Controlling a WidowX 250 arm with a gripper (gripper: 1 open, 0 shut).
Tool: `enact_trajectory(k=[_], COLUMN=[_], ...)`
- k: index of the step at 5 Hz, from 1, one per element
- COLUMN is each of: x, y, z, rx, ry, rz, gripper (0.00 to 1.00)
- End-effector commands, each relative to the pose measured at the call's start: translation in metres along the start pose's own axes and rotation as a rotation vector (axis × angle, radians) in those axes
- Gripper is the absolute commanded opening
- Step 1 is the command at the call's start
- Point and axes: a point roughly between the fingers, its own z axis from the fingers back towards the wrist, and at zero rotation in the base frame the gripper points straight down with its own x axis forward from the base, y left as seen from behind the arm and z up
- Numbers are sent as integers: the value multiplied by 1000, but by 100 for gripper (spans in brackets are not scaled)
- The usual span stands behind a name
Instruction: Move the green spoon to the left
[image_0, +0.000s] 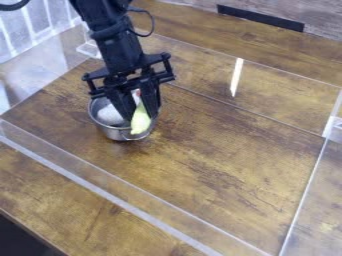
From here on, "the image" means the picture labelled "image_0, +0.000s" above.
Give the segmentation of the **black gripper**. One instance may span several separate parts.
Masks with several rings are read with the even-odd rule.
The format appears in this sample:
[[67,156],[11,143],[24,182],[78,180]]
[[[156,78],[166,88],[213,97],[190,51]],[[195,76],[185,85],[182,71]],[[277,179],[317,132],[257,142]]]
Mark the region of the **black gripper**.
[[160,84],[175,79],[171,54],[146,53],[140,34],[132,28],[91,29],[90,37],[96,42],[104,61],[103,68],[83,75],[91,97],[107,97],[123,119],[131,121],[136,109],[131,90],[139,89],[147,114],[156,118]]

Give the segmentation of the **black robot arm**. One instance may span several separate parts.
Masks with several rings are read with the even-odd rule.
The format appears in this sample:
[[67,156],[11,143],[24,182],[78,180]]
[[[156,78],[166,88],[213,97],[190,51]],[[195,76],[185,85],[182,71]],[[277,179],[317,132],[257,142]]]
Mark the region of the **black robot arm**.
[[150,13],[134,6],[132,0],[70,0],[86,22],[90,37],[95,41],[106,66],[86,73],[94,99],[106,97],[126,121],[131,121],[136,105],[131,91],[140,90],[140,97],[150,118],[159,114],[162,83],[173,81],[175,75],[170,64],[171,54],[146,54],[128,12]]

